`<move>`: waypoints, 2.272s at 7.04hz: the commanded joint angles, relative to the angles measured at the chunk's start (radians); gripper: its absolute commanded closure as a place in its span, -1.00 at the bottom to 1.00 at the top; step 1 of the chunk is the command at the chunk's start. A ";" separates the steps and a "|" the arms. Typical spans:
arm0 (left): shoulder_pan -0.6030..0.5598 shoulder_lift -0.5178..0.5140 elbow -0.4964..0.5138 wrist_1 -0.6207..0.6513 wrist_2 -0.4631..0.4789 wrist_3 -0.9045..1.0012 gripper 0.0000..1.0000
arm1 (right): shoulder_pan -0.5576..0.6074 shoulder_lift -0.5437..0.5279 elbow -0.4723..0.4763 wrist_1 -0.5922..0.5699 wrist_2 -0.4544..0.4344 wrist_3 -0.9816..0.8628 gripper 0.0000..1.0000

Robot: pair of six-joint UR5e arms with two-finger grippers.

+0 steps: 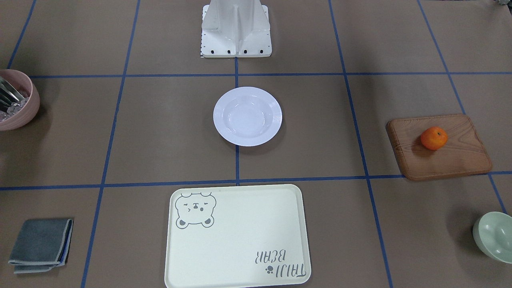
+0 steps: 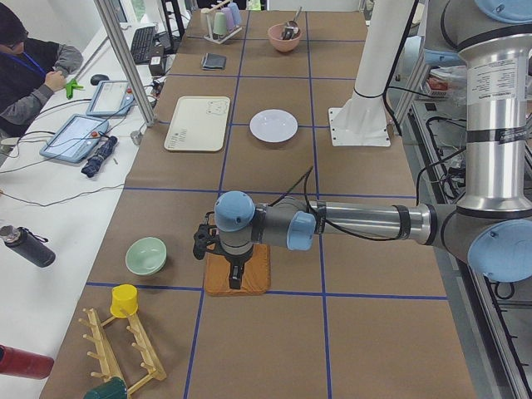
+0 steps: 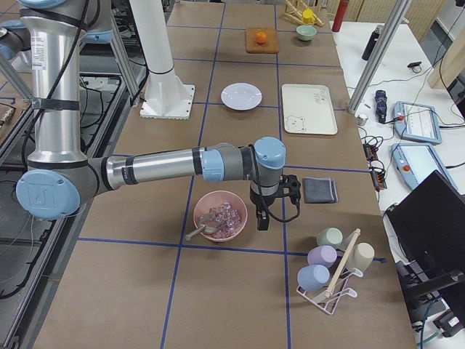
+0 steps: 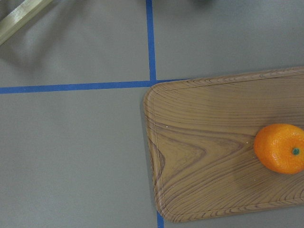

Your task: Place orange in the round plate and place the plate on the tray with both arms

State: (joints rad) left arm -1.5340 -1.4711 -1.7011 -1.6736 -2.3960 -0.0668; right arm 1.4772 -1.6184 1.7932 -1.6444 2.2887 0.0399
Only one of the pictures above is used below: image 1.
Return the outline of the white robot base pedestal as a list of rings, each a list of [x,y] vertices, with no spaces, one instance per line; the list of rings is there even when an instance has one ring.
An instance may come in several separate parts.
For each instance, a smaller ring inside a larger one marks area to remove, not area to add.
[[[269,9],[259,0],[212,0],[202,7],[201,28],[201,57],[272,55]]]

